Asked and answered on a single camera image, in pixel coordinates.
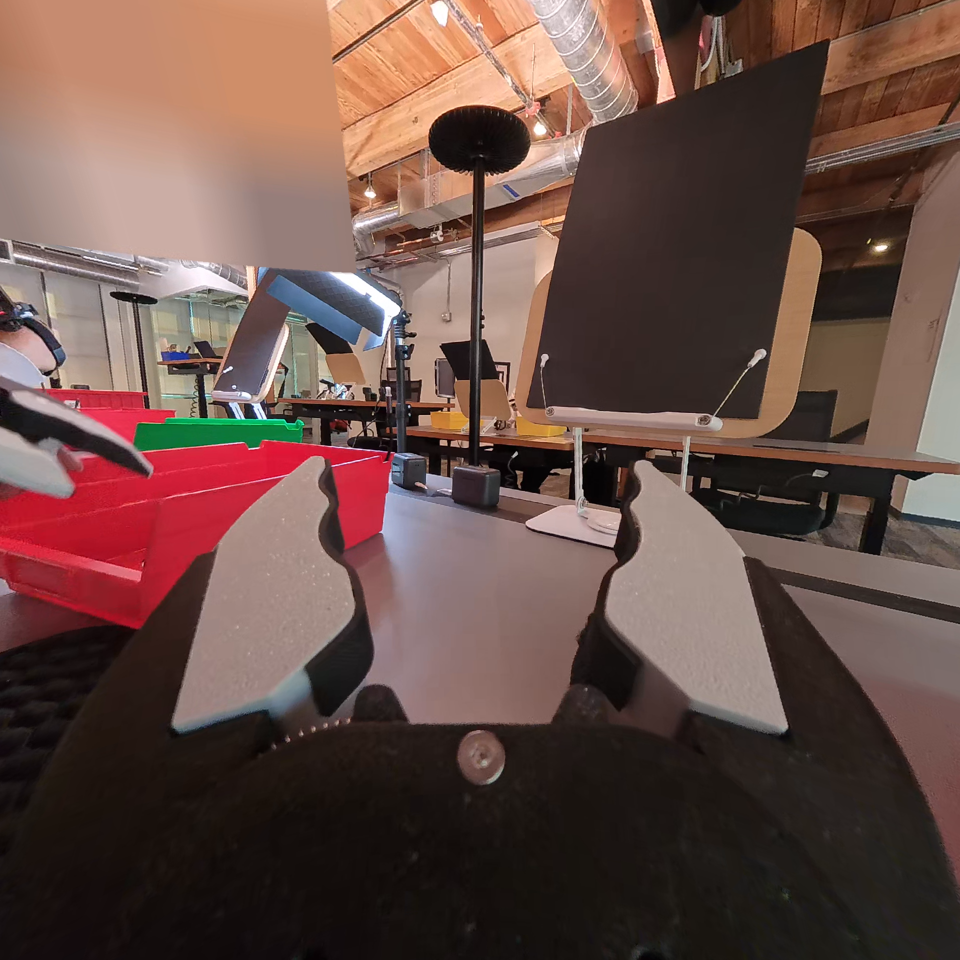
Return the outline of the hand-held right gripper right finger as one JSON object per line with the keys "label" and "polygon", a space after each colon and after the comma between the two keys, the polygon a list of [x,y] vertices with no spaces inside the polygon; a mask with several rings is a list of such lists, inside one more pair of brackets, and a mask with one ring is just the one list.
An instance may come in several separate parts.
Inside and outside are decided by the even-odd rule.
{"label": "hand-held right gripper right finger", "polygon": [[614,553],[579,638],[574,685],[598,690],[616,722],[665,738],[690,714],[785,734],[745,555],[651,462],[631,469]]}

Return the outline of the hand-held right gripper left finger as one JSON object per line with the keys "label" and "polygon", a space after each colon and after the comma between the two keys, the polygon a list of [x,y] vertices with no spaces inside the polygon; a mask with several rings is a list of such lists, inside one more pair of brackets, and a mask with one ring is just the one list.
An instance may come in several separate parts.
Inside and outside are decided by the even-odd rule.
{"label": "hand-held right gripper left finger", "polygon": [[338,505],[332,462],[310,457],[222,536],[174,707],[178,734],[256,713],[285,733],[346,715],[375,646]]}

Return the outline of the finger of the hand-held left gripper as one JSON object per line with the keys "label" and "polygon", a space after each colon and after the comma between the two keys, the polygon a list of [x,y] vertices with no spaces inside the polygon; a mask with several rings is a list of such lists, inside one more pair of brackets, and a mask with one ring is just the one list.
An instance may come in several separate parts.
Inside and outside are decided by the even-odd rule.
{"label": "finger of the hand-held left gripper", "polygon": [[56,441],[132,473],[151,476],[154,471],[133,443],[113,429],[38,388],[6,377],[1,378],[1,426],[37,449],[44,441]]}
{"label": "finger of the hand-held left gripper", "polygon": [[1,500],[30,493],[65,499],[75,490],[82,459],[56,440],[34,444],[9,429],[1,430]]}

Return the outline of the small red plastic bin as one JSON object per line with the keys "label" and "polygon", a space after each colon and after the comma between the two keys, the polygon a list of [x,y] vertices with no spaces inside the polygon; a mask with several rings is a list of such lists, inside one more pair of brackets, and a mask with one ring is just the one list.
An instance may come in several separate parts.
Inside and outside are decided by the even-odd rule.
{"label": "small red plastic bin", "polygon": [[172,409],[147,407],[146,393],[135,390],[75,390],[47,388],[43,393],[53,400],[75,407],[128,441],[136,438],[139,424],[162,424],[173,418]]}

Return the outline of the slim black floor lamp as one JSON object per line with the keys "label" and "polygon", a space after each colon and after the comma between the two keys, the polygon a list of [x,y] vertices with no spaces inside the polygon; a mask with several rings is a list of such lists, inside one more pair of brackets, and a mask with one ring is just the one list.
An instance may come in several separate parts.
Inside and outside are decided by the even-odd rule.
{"label": "slim black floor lamp", "polygon": [[147,358],[145,343],[143,337],[143,327],[141,319],[141,306],[153,306],[158,300],[149,294],[140,294],[134,291],[112,291],[110,296],[120,304],[130,305],[133,317],[133,329],[136,345],[136,357],[138,363],[138,372],[142,387],[143,403],[145,409],[151,409],[149,378],[147,372]]}

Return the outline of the large red plastic bin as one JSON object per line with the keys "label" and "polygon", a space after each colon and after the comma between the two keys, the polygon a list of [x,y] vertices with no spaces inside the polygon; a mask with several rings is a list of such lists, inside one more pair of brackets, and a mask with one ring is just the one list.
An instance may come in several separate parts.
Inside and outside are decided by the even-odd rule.
{"label": "large red plastic bin", "polygon": [[86,457],[66,499],[1,506],[1,576],[18,594],[138,628],[200,554],[304,462],[330,462],[345,548],[381,531],[390,461],[371,450],[265,440],[150,451],[150,477]]}

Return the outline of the green plastic bin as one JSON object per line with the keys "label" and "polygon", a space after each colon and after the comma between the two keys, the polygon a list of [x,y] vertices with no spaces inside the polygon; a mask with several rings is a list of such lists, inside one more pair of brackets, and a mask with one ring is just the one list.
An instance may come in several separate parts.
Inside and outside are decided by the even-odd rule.
{"label": "green plastic bin", "polygon": [[257,449],[265,442],[299,444],[305,426],[299,419],[228,419],[170,416],[162,422],[141,422],[133,445],[140,451],[194,449],[242,443]]}

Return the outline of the white board stand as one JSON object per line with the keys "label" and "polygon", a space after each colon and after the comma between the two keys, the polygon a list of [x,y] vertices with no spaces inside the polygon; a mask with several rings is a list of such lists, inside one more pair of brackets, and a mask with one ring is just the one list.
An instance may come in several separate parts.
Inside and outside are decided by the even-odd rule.
{"label": "white board stand", "polygon": [[746,375],[768,355],[765,348],[757,349],[750,357],[738,378],[711,414],[656,412],[637,413],[622,411],[599,411],[581,406],[545,404],[540,411],[540,422],[549,426],[571,428],[573,436],[574,503],[572,506],[555,507],[526,522],[526,527],[539,534],[568,539],[573,542],[612,548],[615,544],[620,521],[607,510],[591,507],[584,494],[583,484],[583,429],[586,426],[617,428],[642,428],[678,433],[683,437],[680,479],[687,480],[690,456],[690,438],[694,434],[719,434],[725,427],[719,416],[725,403],[733,396]]}

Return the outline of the wood edged desk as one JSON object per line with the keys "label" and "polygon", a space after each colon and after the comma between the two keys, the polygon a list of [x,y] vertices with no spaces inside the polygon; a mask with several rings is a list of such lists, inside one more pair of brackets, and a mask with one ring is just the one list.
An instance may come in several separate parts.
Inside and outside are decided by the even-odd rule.
{"label": "wood edged desk", "polygon": [[[618,472],[631,462],[646,457],[650,451],[681,451],[682,440],[675,436],[647,434],[630,436],[610,430],[586,432],[584,451],[606,450],[606,478],[603,493],[597,501],[613,506],[620,493]],[[769,438],[709,438],[695,436],[690,450],[700,456],[724,457],[728,460],[772,463],[764,470],[775,475],[777,486],[785,486],[794,475],[805,476],[805,486],[828,495],[868,498],[870,509],[862,529],[859,551],[879,555],[886,535],[892,507],[895,478],[901,476],[918,481],[930,475],[956,477],[957,462],[920,452],[887,453],[858,444],[816,443]],[[822,479],[810,475],[826,471]]]}

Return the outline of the tablet on stand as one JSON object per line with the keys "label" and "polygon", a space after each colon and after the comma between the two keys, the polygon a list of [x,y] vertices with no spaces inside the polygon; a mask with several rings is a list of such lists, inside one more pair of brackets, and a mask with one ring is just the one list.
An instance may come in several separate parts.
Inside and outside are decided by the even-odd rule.
{"label": "tablet on stand", "polygon": [[258,288],[222,357],[210,397],[222,404],[261,404],[273,388],[289,338],[287,306]]}

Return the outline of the black office chair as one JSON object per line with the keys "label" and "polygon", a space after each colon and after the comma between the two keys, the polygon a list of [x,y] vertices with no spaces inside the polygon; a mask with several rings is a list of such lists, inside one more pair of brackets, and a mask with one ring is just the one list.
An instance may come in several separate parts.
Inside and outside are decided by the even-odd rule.
{"label": "black office chair", "polygon": [[[836,390],[802,391],[791,414],[765,439],[826,442],[831,438]],[[694,483],[692,497],[727,529],[798,539],[829,526],[839,494],[813,486],[809,462],[717,455],[703,461],[709,485]]]}

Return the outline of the black mesh pad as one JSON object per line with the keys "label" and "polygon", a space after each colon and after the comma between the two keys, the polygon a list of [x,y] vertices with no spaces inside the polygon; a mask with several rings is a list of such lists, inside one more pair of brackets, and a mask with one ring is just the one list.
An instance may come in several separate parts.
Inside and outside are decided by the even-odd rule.
{"label": "black mesh pad", "polygon": [[1,858],[42,772],[134,630],[67,630],[1,654]]}

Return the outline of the dark grey charger block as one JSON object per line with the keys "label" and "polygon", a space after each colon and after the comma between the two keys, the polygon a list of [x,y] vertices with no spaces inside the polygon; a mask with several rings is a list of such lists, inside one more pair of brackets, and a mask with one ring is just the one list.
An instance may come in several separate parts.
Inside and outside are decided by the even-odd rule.
{"label": "dark grey charger block", "polygon": [[464,464],[451,472],[450,496],[462,506],[483,510],[498,507],[501,474],[495,467]]}

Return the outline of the black light stand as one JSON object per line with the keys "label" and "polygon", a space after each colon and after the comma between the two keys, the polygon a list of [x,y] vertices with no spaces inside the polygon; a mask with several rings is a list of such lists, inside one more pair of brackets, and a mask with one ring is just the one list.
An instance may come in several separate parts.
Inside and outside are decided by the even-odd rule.
{"label": "black light stand", "polygon": [[407,389],[407,361],[411,356],[411,344],[407,342],[407,327],[410,316],[405,309],[391,319],[390,328],[393,342],[394,359],[394,389],[393,389],[393,420],[396,448],[394,459],[408,461],[410,454],[407,449],[407,424],[409,416],[409,400]]}

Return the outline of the small rounded wooden board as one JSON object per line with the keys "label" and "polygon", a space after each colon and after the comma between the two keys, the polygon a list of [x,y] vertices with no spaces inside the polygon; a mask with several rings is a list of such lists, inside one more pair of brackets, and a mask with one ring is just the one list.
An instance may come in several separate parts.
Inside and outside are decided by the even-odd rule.
{"label": "small rounded wooden board", "polygon": [[[465,416],[471,409],[471,382],[468,379],[454,381],[455,397],[460,411]],[[499,378],[481,380],[481,433],[501,431],[511,426],[514,410],[507,389]]]}

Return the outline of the studio softbox light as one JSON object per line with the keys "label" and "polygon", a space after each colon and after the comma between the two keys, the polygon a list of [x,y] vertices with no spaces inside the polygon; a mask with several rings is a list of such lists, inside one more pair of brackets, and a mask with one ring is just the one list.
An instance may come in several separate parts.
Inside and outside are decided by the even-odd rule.
{"label": "studio softbox light", "polygon": [[258,270],[258,287],[289,311],[364,352],[382,346],[401,295],[366,271]]}

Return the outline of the small black display board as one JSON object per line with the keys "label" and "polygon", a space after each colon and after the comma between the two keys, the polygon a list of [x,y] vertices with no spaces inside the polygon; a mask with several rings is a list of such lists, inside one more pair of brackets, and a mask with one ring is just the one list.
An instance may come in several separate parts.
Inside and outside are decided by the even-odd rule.
{"label": "small black display board", "polygon": [[[471,341],[443,342],[439,348],[449,363],[455,380],[470,381],[473,379]],[[479,378],[481,380],[496,380],[499,378],[498,367],[486,340],[482,340],[479,352]]]}

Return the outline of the round silver air duct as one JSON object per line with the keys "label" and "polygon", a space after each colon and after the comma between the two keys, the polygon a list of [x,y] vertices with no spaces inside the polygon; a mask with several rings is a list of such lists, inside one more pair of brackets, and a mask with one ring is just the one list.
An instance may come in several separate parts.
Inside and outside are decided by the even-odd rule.
{"label": "round silver air duct", "polygon": [[634,113],[639,93],[599,1],[531,1],[595,124]]}

